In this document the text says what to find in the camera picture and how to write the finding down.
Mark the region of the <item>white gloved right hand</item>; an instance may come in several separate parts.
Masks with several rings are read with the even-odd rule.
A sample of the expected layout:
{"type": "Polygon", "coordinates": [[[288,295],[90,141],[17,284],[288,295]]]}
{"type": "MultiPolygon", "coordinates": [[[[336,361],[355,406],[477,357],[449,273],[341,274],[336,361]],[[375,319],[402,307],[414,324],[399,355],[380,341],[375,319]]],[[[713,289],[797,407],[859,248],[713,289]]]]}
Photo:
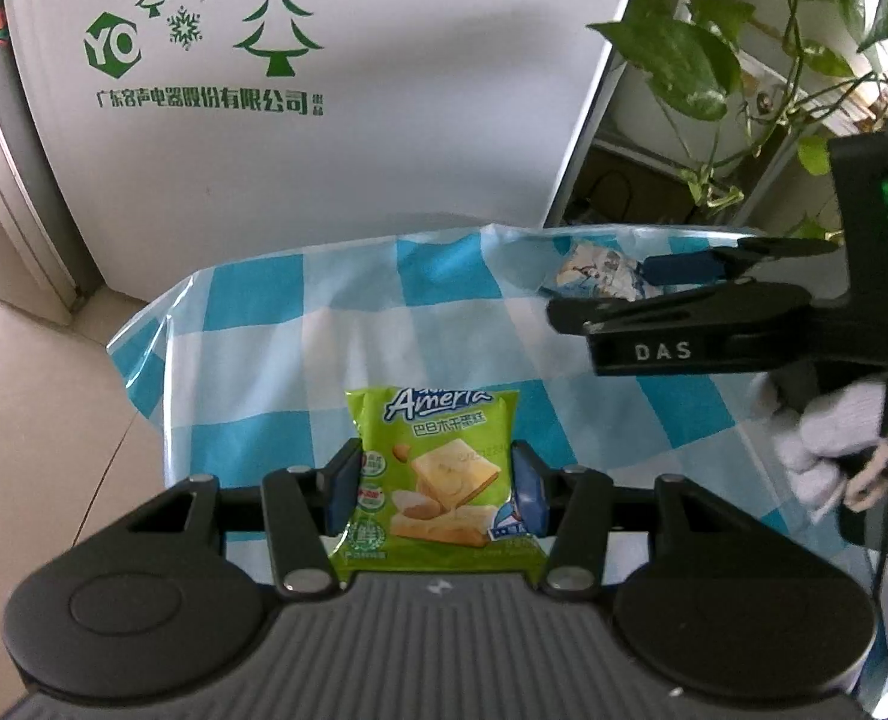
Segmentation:
{"type": "Polygon", "coordinates": [[[860,379],[805,406],[792,406],[791,390],[776,374],[758,374],[752,395],[753,405],[766,416],[792,494],[812,522],[840,505],[867,511],[888,494],[888,449],[878,451],[885,406],[882,377],[860,379]]]}

